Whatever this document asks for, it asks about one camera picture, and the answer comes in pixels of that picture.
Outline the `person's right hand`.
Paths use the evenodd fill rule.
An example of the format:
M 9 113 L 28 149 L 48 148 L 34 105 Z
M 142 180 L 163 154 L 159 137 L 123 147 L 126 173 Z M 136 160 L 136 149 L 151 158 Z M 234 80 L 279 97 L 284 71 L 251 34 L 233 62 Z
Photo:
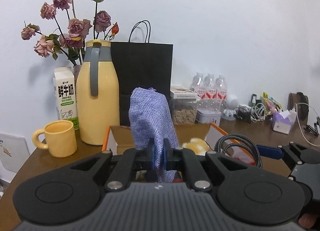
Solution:
M 298 220 L 298 224 L 304 229 L 311 229 L 313 226 L 316 225 L 318 218 L 319 218 L 319 215 L 305 213 Z

